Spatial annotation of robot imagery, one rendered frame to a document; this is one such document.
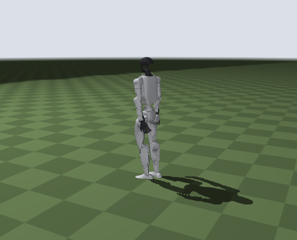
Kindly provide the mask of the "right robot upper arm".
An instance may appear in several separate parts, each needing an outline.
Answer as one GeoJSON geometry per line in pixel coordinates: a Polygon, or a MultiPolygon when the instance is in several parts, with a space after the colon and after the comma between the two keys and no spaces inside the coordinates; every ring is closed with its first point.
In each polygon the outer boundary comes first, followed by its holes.
{"type": "Polygon", "coordinates": [[[157,77],[157,98],[159,99],[161,97],[161,78],[159,76],[157,77]]]}

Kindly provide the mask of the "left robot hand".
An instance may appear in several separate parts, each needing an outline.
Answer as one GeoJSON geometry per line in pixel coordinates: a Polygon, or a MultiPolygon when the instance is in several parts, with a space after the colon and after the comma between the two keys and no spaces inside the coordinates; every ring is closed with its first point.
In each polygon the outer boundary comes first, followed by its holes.
{"type": "Polygon", "coordinates": [[[142,121],[139,121],[141,124],[140,124],[140,131],[143,130],[143,133],[149,133],[150,131],[150,128],[148,127],[147,123],[145,122],[145,118],[144,116],[142,116],[143,120],[142,121]]]}

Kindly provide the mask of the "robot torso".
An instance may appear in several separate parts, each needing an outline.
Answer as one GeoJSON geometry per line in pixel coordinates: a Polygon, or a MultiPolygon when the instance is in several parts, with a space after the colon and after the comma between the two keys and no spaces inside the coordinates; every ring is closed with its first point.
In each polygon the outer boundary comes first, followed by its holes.
{"type": "MultiPolygon", "coordinates": [[[[153,73],[151,74],[153,75],[153,73]]],[[[145,73],[138,78],[142,78],[143,81],[141,85],[141,104],[146,104],[143,105],[143,115],[148,117],[148,123],[150,123],[156,119],[156,111],[153,110],[153,106],[151,106],[151,104],[155,103],[157,100],[158,79],[155,75],[145,76],[145,73]]]]}

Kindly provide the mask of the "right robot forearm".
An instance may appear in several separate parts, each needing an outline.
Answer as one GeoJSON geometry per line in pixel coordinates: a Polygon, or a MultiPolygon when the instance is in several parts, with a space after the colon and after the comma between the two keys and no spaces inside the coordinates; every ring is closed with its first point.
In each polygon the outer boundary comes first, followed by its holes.
{"type": "Polygon", "coordinates": [[[153,108],[154,108],[156,113],[158,113],[160,102],[161,102],[161,97],[156,99],[156,102],[154,103],[153,108]]]}

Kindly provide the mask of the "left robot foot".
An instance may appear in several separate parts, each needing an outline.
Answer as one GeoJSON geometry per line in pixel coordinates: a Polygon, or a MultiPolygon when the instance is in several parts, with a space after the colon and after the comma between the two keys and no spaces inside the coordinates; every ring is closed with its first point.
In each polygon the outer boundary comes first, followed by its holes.
{"type": "Polygon", "coordinates": [[[148,174],[147,176],[145,176],[145,174],[142,174],[142,175],[137,175],[135,177],[139,178],[139,179],[153,179],[154,178],[152,174],[148,174]]]}

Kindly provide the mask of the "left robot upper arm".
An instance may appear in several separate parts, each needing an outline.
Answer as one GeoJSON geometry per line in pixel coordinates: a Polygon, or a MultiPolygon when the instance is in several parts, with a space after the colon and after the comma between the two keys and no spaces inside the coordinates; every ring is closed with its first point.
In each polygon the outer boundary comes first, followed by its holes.
{"type": "Polygon", "coordinates": [[[143,84],[143,78],[139,77],[133,80],[133,85],[135,89],[135,94],[136,97],[139,98],[140,102],[142,101],[142,87],[141,85],[143,84]]]}

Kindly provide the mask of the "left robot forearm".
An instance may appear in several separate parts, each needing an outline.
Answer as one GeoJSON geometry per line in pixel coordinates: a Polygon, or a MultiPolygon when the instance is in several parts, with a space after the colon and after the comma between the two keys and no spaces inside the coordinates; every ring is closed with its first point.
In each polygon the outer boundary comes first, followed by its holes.
{"type": "Polygon", "coordinates": [[[134,98],[134,103],[135,103],[135,107],[136,107],[136,111],[137,111],[137,116],[138,116],[138,119],[139,121],[143,121],[143,112],[142,112],[142,104],[140,102],[140,99],[138,97],[135,97],[134,98]]]}

